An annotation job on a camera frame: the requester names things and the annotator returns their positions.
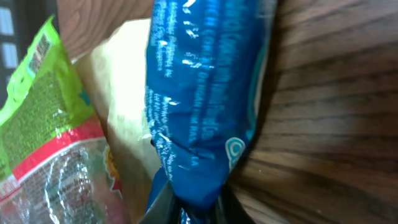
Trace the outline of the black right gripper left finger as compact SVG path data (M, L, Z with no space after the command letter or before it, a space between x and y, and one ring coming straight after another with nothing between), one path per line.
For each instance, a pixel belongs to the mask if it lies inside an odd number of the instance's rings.
M140 224L179 224L180 202L167 182L160 191Z

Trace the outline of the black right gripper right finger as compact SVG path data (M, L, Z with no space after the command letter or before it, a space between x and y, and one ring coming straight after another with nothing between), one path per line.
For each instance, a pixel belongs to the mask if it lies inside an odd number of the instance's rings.
M223 187L217 200L217 223L255 224L228 185Z

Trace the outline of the green clear snack bag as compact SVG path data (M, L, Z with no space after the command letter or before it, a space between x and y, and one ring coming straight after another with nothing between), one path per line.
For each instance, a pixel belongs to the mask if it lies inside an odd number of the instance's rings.
M2 223L127 223L110 148L47 19L1 109Z

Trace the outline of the beige paper snack bag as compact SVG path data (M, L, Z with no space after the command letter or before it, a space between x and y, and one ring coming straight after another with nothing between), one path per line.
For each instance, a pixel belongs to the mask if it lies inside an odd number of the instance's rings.
M144 109L150 22L127 21L73 60L115 160L131 223L142 220L160 167Z

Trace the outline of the blue snack packet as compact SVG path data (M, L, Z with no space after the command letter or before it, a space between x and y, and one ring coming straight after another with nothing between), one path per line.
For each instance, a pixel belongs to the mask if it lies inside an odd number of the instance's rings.
M217 200L250 147L276 0L155 0L145 111L160 159L147 210L169 182L180 223L217 223Z

